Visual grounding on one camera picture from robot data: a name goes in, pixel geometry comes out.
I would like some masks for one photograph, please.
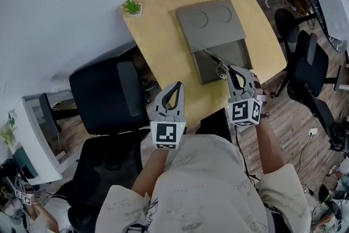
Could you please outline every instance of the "gray tray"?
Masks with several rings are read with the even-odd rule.
[[[250,56],[244,39],[216,47],[210,47],[207,50],[236,66],[249,70],[252,69]],[[203,51],[193,52],[191,55],[195,62],[200,84],[205,85],[220,80],[216,72],[217,64],[206,56]]]

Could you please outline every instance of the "electrical outlet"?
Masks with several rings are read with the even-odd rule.
[[[308,135],[316,135],[317,134],[317,128],[310,128]]]

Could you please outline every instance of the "circular indentation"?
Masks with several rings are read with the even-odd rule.
[[[207,15],[201,10],[191,11],[188,15],[191,26],[195,28],[204,28],[208,23]]]
[[[214,8],[214,17],[220,22],[229,22],[231,20],[232,14],[228,7],[223,5]]]

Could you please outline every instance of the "fiducial marker cube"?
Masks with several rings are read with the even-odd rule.
[[[255,126],[260,122],[262,104],[255,98],[229,103],[227,111],[230,122],[237,126]]]
[[[177,149],[186,122],[151,122],[153,145],[155,148]]]

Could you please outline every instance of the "green plant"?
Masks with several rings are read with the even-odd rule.
[[[0,131],[0,137],[4,140],[5,144],[8,146],[10,146],[15,140],[15,137],[13,135],[13,130],[10,127],[4,127]]]
[[[140,10],[139,3],[134,0],[127,0],[122,6],[126,9],[126,12],[129,14],[137,14]]]
[[[15,126],[15,119],[10,115],[8,116],[8,122],[11,127]]]

